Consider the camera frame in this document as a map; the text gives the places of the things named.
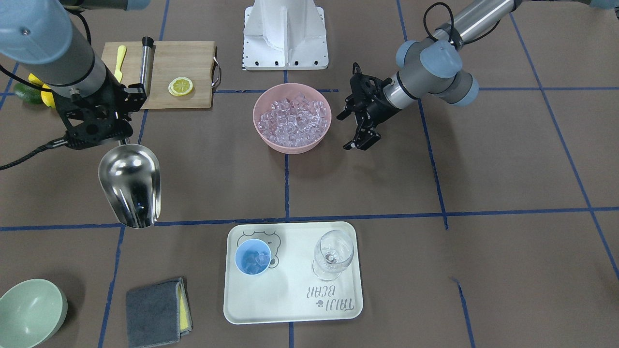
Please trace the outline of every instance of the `wooden cutting board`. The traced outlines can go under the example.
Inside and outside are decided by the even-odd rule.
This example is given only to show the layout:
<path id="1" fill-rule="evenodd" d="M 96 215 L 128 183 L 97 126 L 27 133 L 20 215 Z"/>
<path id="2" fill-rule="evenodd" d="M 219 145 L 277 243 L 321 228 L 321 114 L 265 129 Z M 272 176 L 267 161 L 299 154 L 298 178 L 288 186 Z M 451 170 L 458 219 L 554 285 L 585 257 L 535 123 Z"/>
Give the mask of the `wooden cutting board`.
<path id="1" fill-rule="evenodd" d="M 107 42 L 102 60 L 111 72 L 116 68 L 116 52 L 120 45 L 127 46 L 121 68 L 123 85 L 140 82 L 142 69 L 142 42 Z M 142 109 L 210 108 L 213 90 L 214 41 L 155 41 L 150 95 Z M 194 90 L 182 97 L 168 92 L 168 85 L 177 77 L 188 77 Z"/>

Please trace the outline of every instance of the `yellow utensil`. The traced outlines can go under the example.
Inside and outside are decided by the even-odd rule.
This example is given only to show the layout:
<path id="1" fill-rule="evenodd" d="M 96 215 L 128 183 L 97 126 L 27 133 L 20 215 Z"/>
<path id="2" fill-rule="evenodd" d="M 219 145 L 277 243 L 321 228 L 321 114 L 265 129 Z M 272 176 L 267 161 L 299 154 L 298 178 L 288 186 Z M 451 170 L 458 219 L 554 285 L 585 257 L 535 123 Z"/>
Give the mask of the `yellow utensil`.
<path id="1" fill-rule="evenodd" d="M 123 66 L 124 55 L 127 54 L 127 46 L 120 45 L 118 47 L 118 53 L 116 54 L 116 70 L 114 70 L 114 77 L 118 82 L 123 79 L 123 73 L 120 71 L 120 67 Z"/>

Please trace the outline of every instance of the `mint green bowl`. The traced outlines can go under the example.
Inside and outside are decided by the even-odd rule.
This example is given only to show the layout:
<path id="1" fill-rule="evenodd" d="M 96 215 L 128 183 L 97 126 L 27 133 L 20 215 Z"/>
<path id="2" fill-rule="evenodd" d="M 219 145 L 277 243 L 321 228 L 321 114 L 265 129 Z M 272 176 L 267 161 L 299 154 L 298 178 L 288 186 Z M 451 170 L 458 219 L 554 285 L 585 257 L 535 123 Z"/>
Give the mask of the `mint green bowl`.
<path id="1" fill-rule="evenodd" d="M 67 298 L 45 279 L 30 279 L 0 297 L 0 348 L 32 348 L 58 331 Z"/>

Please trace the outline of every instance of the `mounting hole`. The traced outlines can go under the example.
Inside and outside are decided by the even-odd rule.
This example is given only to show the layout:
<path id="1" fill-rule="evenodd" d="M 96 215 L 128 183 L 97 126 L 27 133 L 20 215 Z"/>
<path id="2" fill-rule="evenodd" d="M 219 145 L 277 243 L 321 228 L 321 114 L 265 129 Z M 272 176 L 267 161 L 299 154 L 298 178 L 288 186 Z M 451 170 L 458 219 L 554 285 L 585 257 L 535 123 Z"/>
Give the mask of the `mounting hole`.
<path id="1" fill-rule="evenodd" d="M 99 132 L 99 127 L 96 124 L 89 124 L 86 126 L 86 133 L 94 135 Z"/>

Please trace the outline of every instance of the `gray towel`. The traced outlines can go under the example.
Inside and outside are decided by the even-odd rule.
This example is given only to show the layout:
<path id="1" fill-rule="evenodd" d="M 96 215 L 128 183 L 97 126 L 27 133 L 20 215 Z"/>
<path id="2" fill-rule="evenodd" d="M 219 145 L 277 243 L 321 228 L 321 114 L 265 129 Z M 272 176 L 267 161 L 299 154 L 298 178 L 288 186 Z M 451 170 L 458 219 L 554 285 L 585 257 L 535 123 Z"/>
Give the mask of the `gray towel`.
<path id="1" fill-rule="evenodd" d="M 182 278 L 127 292 L 129 348 L 157 347 L 180 341 L 177 286 Z"/>

